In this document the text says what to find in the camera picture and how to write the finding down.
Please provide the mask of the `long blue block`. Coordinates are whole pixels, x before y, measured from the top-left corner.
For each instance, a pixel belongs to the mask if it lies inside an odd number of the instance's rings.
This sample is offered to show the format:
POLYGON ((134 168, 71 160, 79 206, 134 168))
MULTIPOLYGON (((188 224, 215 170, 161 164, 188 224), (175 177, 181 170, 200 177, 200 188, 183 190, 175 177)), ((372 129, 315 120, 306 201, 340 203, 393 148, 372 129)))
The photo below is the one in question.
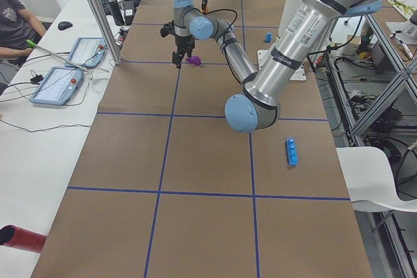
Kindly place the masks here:
POLYGON ((298 165, 298 152, 297 145, 294 137, 288 137, 285 142, 285 148, 287 153, 287 163, 290 166, 298 165))

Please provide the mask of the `black water bottle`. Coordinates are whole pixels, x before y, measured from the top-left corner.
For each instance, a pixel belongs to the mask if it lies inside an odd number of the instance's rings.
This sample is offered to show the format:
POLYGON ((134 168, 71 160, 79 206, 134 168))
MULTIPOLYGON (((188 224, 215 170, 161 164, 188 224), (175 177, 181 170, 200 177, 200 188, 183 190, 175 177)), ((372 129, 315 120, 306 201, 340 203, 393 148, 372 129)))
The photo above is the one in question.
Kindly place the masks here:
POLYGON ((124 19, 121 14, 121 9, 119 7, 119 3, 117 0, 108 0, 109 9, 111 12, 111 15, 113 17, 113 20, 117 26, 123 26, 124 25, 124 19))

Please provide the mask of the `red cylinder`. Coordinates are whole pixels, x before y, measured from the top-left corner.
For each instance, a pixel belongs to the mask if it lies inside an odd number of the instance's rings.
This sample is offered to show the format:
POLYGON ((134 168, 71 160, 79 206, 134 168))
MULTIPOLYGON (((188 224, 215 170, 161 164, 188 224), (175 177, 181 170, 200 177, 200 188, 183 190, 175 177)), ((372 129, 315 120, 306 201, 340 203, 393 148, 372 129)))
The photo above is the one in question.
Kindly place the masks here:
POLYGON ((14 225, 1 229, 1 246, 41 253, 47 236, 14 225))

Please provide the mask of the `far blue teach pendant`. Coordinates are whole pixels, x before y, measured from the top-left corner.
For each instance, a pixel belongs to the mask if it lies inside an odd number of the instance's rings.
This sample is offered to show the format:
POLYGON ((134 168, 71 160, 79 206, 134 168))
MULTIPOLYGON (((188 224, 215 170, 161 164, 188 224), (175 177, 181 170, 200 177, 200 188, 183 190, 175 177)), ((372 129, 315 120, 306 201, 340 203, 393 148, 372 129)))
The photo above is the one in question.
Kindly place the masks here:
POLYGON ((106 42, 100 37, 77 38, 68 60, 88 69, 96 68, 106 54, 106 42))

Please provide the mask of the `blue teach pendant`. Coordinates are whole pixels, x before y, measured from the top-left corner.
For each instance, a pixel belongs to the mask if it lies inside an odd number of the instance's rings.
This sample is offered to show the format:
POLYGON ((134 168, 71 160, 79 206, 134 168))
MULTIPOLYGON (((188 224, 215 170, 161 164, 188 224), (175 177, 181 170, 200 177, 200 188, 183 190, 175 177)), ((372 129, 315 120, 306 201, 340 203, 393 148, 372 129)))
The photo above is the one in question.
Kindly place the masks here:
POLYGON ((83 83, 84 72, 73 67, 52 67, 29 101, 33 104, 64 105, 83 83))
POLYGON ((106 42, 100 37, 77 38, 68 60, 88 69, 96 68, 106 54, 106 42))

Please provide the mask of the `aluminium frame post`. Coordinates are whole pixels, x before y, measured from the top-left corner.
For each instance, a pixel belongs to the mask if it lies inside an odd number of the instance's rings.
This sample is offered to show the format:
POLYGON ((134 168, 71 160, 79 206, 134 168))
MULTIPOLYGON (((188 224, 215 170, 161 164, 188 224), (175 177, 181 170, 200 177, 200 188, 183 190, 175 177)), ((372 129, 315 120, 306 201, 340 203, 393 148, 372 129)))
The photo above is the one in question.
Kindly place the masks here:
POLYGON ((120 64, 122 57, 118 45, 116 44, 115 38, 111 31, 111 27, 106 18, 104 9, 100 3, 100 0, 87 0, 93 16, 99 26, 100 32, 106 41, 109 52, 111 53, 112 59, 115 65, 120 64))

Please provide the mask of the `seated person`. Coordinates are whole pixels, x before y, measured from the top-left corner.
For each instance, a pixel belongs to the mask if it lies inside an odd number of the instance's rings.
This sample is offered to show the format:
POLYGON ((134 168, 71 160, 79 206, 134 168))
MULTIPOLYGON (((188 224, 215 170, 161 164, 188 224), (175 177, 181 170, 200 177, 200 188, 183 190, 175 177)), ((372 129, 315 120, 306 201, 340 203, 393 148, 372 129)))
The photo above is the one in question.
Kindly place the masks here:
POLYGON ((27 40, 39 43, 46 31, 20 0, 1 0, 1 60, 21 66, 33 50, 27 40))

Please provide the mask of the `white chair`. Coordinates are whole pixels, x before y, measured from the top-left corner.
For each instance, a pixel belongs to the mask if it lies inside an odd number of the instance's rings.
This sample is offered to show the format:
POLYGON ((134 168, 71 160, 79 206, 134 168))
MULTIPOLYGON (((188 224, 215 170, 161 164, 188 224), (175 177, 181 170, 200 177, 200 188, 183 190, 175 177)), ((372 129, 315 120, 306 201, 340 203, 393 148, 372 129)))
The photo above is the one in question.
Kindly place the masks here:
POLYGON ((403 201, 396 192, 386 154, 372 146, 336 149, 354 210, 416 212, 416 200, 403 201))

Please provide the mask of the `near blue teach pendant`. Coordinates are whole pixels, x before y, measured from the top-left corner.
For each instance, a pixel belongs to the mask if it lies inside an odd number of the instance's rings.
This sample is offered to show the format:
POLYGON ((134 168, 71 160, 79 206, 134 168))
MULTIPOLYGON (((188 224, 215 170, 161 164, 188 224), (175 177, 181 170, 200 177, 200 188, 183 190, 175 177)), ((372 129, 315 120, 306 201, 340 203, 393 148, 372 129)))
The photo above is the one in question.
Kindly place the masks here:
POLYGON ((83 83, 84 72, 73 67, 52 67, 29 101, 33 104, 64 105, 83 83))

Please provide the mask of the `small blue block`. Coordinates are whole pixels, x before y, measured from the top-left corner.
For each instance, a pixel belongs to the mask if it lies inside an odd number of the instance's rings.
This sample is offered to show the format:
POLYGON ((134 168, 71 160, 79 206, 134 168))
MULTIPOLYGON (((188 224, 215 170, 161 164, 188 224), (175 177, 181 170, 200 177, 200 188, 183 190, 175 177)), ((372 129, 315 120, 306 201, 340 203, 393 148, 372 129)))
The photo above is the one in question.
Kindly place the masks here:
POLYGON ((265 43, 270 43, 272 41, 272 33, 267 33, 265 35, 265 43))

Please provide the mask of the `purple trapezoid block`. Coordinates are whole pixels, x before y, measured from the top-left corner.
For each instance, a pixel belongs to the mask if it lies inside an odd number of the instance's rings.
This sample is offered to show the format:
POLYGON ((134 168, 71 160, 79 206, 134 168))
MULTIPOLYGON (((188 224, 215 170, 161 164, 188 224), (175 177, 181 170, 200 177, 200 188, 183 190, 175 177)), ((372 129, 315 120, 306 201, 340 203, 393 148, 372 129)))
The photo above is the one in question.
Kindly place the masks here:
POLYGON ((200 66, 201 65, 201 59, 197 55, 187 57, 186 61, 190 64, 195 65, 195 66, 200 66))

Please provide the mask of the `black computer mouse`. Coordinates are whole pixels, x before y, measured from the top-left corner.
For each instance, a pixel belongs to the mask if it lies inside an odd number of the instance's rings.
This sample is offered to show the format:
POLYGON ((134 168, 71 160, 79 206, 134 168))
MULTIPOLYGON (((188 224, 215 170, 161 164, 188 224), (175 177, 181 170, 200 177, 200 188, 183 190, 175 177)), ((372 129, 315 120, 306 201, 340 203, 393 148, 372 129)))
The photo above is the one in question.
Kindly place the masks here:
POLYGON ((72 26, 73 26, 73 24, 71 22, 69 22, 69 21, 61 21, 61 22, 58 23, 57 28, 60 31, 64 31, 66 29, 69 29, 72 26))

